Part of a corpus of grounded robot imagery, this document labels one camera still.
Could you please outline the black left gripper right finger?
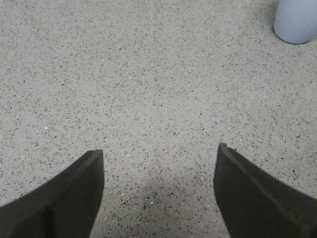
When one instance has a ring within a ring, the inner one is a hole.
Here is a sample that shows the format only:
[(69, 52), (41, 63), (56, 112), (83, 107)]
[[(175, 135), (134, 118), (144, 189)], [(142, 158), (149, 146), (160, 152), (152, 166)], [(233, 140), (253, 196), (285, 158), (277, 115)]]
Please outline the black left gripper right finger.
[(317, 200), (220, 143), (213, 189), (232, 238), (315, 238)]

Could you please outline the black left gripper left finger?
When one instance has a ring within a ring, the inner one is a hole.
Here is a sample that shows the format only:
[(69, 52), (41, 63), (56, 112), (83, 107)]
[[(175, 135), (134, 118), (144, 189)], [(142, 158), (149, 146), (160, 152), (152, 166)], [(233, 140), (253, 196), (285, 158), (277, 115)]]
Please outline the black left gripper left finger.
[(32, 192), (0, 208), (2, 238), (88, 238), (104, 190), (103, 151), (87, 151)]

